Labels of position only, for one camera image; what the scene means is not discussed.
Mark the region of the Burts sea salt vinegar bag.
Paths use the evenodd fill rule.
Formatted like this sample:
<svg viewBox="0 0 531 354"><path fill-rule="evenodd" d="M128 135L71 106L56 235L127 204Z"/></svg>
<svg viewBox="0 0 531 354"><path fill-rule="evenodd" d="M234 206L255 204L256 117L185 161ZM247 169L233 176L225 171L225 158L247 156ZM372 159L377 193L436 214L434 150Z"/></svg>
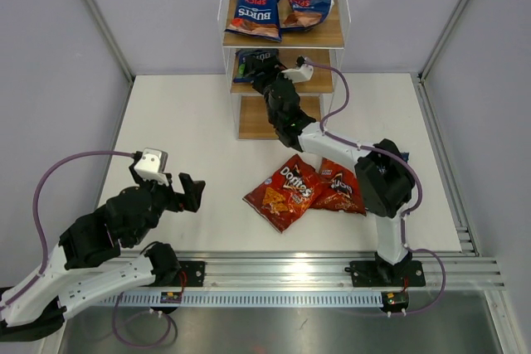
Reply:
<svg viewBox="0 0 531 354"><path fill-rule="evenodd" d="M236 73L232 79L234 83L250 83L244 77L244 70L247 66L253 66L255 57L264 59L271 56L279 56L279 50L276 48L255 48L255 49L240 49L236 52L237 66Z"/></svg>

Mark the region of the Burts spicy chilli bag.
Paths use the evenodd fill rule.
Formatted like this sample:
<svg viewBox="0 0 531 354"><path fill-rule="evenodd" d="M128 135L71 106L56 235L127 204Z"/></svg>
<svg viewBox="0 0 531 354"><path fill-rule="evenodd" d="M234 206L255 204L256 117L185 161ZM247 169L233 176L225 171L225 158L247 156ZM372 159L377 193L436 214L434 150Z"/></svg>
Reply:
<svg viewBox="0 0 531 354"><path fill-rule="evenodd" d="M290 13L281 24L283 32L305 32L324 23L334 0L288 0Z"/></svg>
<svg viewBox="0 0 531 354"><path fill-rule="evenodd" d="M280 0L236 0L225 32L281 42Z"/></svg>

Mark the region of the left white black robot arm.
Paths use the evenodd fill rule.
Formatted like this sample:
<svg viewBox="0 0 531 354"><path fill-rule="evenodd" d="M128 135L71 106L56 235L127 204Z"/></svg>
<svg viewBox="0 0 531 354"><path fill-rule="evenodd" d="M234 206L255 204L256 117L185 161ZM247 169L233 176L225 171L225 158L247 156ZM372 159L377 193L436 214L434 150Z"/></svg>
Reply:
<svg viewBox="0 0 531 354"><path fill-rule="evenodd" d="M103 206L79 217L59 238L37 281L1 291L2 342L34 342L59 330L100 300L140 286L165 287L182 281L174 249L156 243L126 265L110 271L100 266L140 245L158 226L164 212L197 212L204 181L179 174L182 193L172 186L141 182L127 187Z"/></svg>

